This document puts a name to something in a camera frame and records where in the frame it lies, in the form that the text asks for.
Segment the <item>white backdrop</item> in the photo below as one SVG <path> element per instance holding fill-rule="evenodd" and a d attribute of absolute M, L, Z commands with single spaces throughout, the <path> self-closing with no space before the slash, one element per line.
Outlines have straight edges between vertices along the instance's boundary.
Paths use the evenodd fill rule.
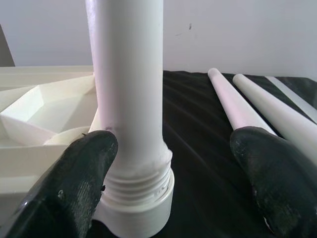
<path fill-rule="evenodd" d="M 316 0 L 165 0 L 164 69 L 317 77 Z M 1 0 L 16 65 L 91 64 L 84 0 Z"/>

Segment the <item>white pipe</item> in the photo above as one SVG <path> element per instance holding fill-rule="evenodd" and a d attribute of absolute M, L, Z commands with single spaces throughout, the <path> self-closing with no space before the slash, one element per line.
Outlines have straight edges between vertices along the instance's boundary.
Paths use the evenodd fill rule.
<path fill-rule="evenodd" d="M 267 120 L 317 165 L 317 125 L 242 74 L 233 82 Z"/>
<path fill-rule="evenodd" d="M 210 69 L 208 76 L 234 130 L 245 126 L 256 126 L 275 135 L 274 131 L 218 69 Z"/>
<path fill-rule="evenodd" d="M 168 220 L 172 157 L 162 138 L 163 0 L 86 0 L 101 126 L 119 151 L 95 218 L 121 238 Z"/>
<path fill-rule="evenodd" d="M 275 77 L 266 77 L 272 84 L 282 91 L 293 103 L 295 103 L 307 116 L 317 123 L 317 110 L 304 99 L 289 89 L 284 83 Z"/>

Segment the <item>white rod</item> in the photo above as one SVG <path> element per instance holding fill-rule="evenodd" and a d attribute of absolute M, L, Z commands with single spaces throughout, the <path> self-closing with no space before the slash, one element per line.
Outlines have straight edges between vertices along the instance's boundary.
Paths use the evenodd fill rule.
<path fill-rule="evenodd" d="M 284 83 L 275 77 L 266 77 L 272 84 L 282 91 L 293 103 L 295 103 L 307 116 L 317 123 L 317 110 L 304 99 L 289 89 Z"/>
<path fill-rule="evenodd" d="M 208 76 L 234 130 L 245 126 L 256 126 L 275 135 L 275 132 L 218 69 L 210 69 L 208 71 Z"/>
<path fill-rule="evenodd" d="M 317 165 L 317 125 L 242 74 L 233 82 L 267 120 Z"/>
<path fill-rule="evenodd" d="M 119 237 L 150 237 L 167 222 L 173 192 L 162 138 L 163 0 L 86 7 L 101 127 L 119 143 L 95 218 Z"/>

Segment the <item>wrinkled black fabric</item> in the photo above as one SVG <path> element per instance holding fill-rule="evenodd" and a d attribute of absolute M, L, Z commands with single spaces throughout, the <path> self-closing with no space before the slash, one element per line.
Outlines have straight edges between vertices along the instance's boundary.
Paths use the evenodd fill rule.
<path fill-rule="evenodd" d="M 298 96 L 317 109 L 317 82 L 309 78 L 276 77 Z"/>
<path fill-rule="evenodd" d="M 271 238 L 230 152 L 231 125 L 205 73 L 164 72 L 163 136 L 173 152 L 168 223 L 156 238 Z M 115 237 L 94 221 L 88 237 Z"/>
<path fill-rule="evenodd" d="M 257 127 L 235 130 L 231 151 L 279 238 L 317 237 L 317 169 L 290 142 Z"/>

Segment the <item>black cloth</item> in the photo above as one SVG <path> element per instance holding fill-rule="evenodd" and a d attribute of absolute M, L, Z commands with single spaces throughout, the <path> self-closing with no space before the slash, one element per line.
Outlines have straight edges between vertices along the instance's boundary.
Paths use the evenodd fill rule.
<path fill-rule="evenodd" d="M 224 76 L 232 82 L 232 74 Z M 173 152 L 175 187 L 169 221 L 155 238 L 274 237 L 230 151 L 231 133 L 206 73 L 164 72 L 163 137 Z M 87 237 L 115 236 L 93 221 Z"/>

